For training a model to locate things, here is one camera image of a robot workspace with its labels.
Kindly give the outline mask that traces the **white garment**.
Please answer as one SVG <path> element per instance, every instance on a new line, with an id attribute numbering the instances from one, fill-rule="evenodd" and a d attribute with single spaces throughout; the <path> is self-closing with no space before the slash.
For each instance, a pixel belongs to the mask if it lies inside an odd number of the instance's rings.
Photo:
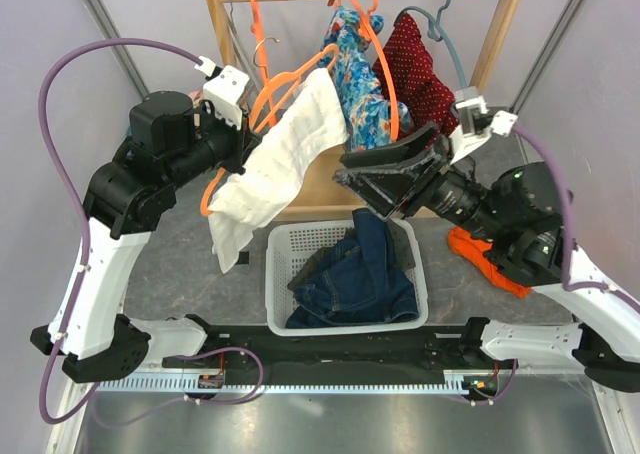
<path id="1" fill-rule="evenodd" d="M 223 273 L 231 270 L 253 231 L 277 217 L 299 194 L 307 170 L 324 151 L 347 141 L 338 95 L 326 68 L 313 70 L 280 121 L 208 205 L 212 252 Z"/>

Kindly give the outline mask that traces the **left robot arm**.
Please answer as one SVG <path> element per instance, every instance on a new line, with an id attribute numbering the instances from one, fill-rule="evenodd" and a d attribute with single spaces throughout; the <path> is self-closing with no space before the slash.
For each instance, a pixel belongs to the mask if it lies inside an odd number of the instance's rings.
<path id="1" fill-rule="evenodd" d="M 92 176 L 80 208 L 89 245 L 79 251 L 80 283 L 72 282 L 59 313 L 30 340 L 44 354 L 61 355 L 74 382 L 123 379 L 145 363 L 186 356 L 208 367 L 219 356 L 209 325 L 196 315 L 141 321 L 122 314 L 131 271 L 177 191 L 219 167 L 243 170 L 257 140 L 246 112 L 220 100 L 175 91 L 148 95 L 129 112 L 131 134 Z"/>

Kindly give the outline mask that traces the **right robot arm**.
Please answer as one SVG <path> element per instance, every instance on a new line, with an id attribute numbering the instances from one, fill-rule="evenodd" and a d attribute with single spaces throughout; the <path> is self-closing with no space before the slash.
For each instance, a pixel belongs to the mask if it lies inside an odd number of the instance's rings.
<path id="1" fill-rule="evenodd" d="M 581 248 L 571 193 L 549 156 L 512 168 L 490 186 L 459 170 L 492 136 L 519 131 L 507 112 L 484 115 L 449 137 L 426 125 L 383 147 L 342 155 L 334 180 L 382 219 L 426 208 L 487 244 L 481 259 L 499 275 L 545 295 L 576 316 L 567 325 L 467 322 L 458 355 L 467 366 L 516 361 L 578 367 L 613 390 L 639 389 L 639 304 Z"/>

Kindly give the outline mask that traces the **grey dotted garment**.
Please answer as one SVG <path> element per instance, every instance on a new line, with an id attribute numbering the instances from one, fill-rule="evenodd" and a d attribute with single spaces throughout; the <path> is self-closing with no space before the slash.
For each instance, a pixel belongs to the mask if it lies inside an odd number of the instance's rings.
<path id="1" fill-rule="evenodd" d="M 415 268 L 416 262 L 407 232 L 395 221 L 388 221 L 387 226 L 395 249 L 396 266 L 402 271 Z M 317 271 L 321 261 L 331 250 L 331 247 L 322 247 L 317 250 L 293 276 L 292 280 L 287 284 L 287 288 L 290 291 L 294 291 L 299 285 L 306 281 Z"/>

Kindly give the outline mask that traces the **orange floral garment hanger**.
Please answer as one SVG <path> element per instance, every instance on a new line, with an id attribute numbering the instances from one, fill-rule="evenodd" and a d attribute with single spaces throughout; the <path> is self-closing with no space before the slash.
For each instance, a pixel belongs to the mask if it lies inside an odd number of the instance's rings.
<path id="1" fill-rule="evenodd" d="M 379 41 L 377 34 L 371 26 L 371 15 L 376 11 L 379 0 L 372 0 L 372 5 L 364 12 L 363 8 L 357 0 L 349 0 L 359 15 L 359 33 L 367 41 L 371 42 L 378 54 L 378 59 L 383 70 L 386 80 L 387 90 L 390 102 L 390 139 L 395 142 L 398 139 L 400 130 L 400 118 L 395 86 L 389 64 L 384 53 L 384 49 Z"/>

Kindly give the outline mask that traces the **orange plastic hanger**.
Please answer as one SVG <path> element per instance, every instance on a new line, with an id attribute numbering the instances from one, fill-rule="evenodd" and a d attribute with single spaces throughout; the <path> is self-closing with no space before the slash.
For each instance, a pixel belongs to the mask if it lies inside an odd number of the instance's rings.
<path id="1" fill-rule="evenodd" d="M 262 84 L 265 85 L 269 81 L 268 57 L 264 47 L 265 35 L 261 17 L 261 11 L 257 0 L 249 0 L 252 12 L 251 32 L 254 34 L 256 47 L 254 50 L 253 63 L 258 68 Z"/>

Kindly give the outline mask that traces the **blue denim skirt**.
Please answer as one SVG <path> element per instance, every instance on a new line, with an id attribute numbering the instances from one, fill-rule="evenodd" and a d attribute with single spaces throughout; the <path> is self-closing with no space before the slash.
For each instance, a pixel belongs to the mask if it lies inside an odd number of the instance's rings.
<path id="1" fill-rule="evenodd" d="M 363 326 L 414 320 L 414 286 L 396 266 L 387 222 L 369 209 L 352 212 L 353 227 L 331 246 L 317 271 L 293 292 L 293 329 Z"/>

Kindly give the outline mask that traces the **blue floral garment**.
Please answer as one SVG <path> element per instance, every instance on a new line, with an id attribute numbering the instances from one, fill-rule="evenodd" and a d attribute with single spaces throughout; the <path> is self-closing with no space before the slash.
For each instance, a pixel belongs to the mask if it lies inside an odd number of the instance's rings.
<path id="1" fill-rule="evenodd" d="M 322 45 L 335 44 L 339 54 L 318 61 L 330 70 L 349 135 L 349 151 L 366 150 L 391 143 L 390 102 L 366 57 L 370 42 L 359 33 L 359 15 L 339 6 L 334 10 Z"/>

